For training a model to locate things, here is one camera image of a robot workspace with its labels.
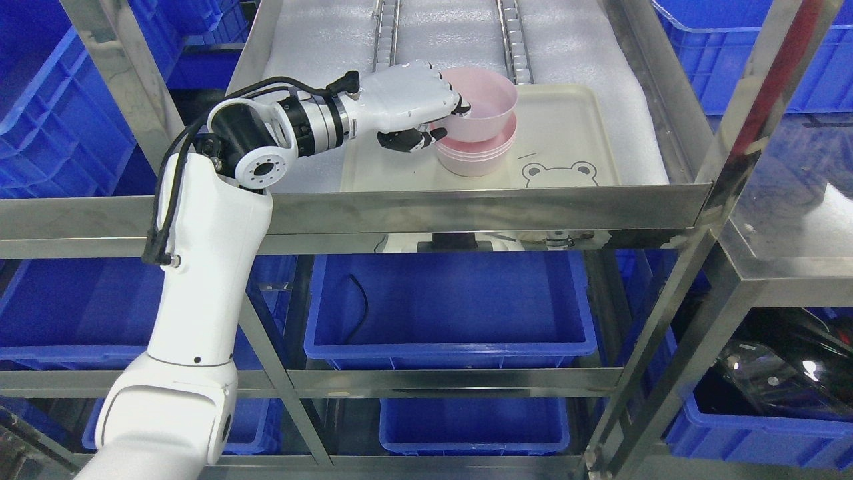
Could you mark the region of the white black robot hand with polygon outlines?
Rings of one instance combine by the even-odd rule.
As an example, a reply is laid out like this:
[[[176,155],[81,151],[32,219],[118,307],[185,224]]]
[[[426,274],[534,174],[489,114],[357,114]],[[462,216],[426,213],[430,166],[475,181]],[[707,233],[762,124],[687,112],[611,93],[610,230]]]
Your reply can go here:
[[[426,61],[393,65],[359,80],[359,90],[339,97],[351,139],[374,133],[381,148],[410,153],[447,136],[439,123],[466,116],[471,104]]]

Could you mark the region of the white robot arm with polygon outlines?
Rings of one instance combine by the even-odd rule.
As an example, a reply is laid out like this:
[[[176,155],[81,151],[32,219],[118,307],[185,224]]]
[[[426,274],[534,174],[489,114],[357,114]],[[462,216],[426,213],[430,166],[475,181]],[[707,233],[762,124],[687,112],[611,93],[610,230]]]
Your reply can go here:
[[[164,273],[146,349],[101,407],[79,479],[195,479],[220,459],[237,407],[235,337],[273,211],[269,187],[298,158],[339,148],[388,115],[355,71],[323,88],[278,76],[225,97],[173,141],[141,258]]]

